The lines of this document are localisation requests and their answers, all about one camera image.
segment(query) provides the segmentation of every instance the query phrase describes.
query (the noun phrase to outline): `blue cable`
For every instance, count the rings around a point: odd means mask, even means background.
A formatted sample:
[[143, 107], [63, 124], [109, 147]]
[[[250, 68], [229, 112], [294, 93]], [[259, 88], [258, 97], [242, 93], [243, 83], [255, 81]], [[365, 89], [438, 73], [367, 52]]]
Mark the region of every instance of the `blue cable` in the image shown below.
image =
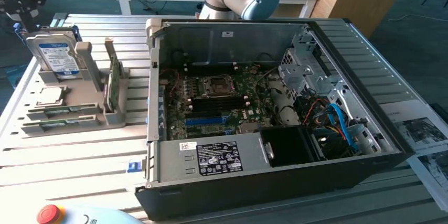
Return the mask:
[[[345, 122], [345, 115], [343, 115], [343, 111], [342, 109], [339, 108], [339, 106], [337, 104], [330, 104], [327, 106], [329, 109], [335, 109], [337, 111], [337, 114], [338, 114], [338, 117], [339, 117], [339, 121], [341, 121], [341, 124], [342, 124], [342, 130], [343, 130], [343, 133], [346, 135], [346, 138], [347, 138], [347, 142], [350, 144], [350, 146], [358, 151], [358, 145], [355, 144], [355, 141], [354, 141], [354, 138], [353, 138], [353, 135], [349, 133], [349, 130], [347, 130], [347, 127], [346, 127], [346, 122]], [[334, 115], [333, 113], [329, 114], [329, 118], [330, 118], [330, 122], [333, 125], [337, 126], [337, 122], [335, 122], [335, 118], [334, 118]]]

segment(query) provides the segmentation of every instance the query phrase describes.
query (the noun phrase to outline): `computer case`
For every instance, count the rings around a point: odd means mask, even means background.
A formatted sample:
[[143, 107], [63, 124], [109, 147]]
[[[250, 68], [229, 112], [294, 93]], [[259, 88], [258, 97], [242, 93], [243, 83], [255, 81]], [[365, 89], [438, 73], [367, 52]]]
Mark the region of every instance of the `computer case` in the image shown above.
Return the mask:
[[[137, 187], [135, 195], [151, 220], [351, 188], [414, 154], [315, 22], [301, 19], [262, 22], [150, 19], [147, 33], [153, 66], [147, 183]], [[322, 64], [326, 57], [333, 68]], [[269, 87], [274, 95], [279, 93], [277, 89], [287, 90], [289, 95], [282, 91], [283, 97], [277, 104], [295, 108], [278, 112], [282, 125], [259, 127], [251, 132], [243, 132], [239, 126], [237, 131], [223, 134], [170, 139], [170, 131], [175, 128], [167, 122], [170, 99], [179, 83], [173, 89], [162, 85], [163, 73], [170, 71], [167, 69], [178, 69], [179, 78], [187, 68], [231, 66], [241, 71], [245, 64], [274, 67], [279, 72], [267, 81], [273, 85], [279, 82], [281, 86], [275, 88], [270, 84]], [[318, 144], [326, 140], [326, 129], [309, 129], [294, 113], [307, 89], [338, 104], [349, 120], [359, 122], [349, 124], [357, 146], [349, 146], [350, 151], [338, 158], [326, 156]], [[250, 97], [249, 100], [254, 103], [262, 99]], [[301, 158], [286, 156], [295, 153]], [[231, 161], [225, 165], [230, 168], [223, 172], [218, 165], [229, 154]]]

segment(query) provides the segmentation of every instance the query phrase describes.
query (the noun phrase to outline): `computer chassis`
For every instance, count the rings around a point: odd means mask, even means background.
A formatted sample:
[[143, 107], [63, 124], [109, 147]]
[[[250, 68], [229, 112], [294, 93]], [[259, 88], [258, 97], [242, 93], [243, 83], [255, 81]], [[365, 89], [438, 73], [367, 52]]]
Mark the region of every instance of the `computer chassis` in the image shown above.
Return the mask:
[[147, 34], [151, 220], [351, 188], [414, 154], [317, 22], [150, 19]]

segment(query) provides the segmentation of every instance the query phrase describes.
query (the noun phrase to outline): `blue sticker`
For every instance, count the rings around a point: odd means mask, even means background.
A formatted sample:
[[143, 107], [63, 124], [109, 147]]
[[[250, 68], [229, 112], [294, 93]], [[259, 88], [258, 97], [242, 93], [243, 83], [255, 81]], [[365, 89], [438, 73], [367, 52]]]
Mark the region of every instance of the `blue sticker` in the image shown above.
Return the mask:
[[49, 43], [49, 44], [39, 44], [41, 48], [57, 48], [57, 47], [69, 47], [67, 43]]
[[55, 73], [63, 76], [71, 76], [73, 74], [78, 74], [79, 71], [63, 71], [63, 72], [55, 72]]
[[142, 162], [130, 162], [129, 163], [129, 173], [138, 173], [142, 172]]

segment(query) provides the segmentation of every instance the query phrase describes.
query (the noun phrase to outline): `paper document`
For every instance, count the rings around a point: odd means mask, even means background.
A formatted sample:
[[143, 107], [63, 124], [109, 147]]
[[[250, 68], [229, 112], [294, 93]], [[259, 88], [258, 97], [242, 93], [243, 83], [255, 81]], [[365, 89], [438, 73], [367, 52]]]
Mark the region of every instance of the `paper document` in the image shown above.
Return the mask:
[[448, 125], [419, 100], [382, 108], [417, 152], [409, 163], [441, 209], [448, 211]]

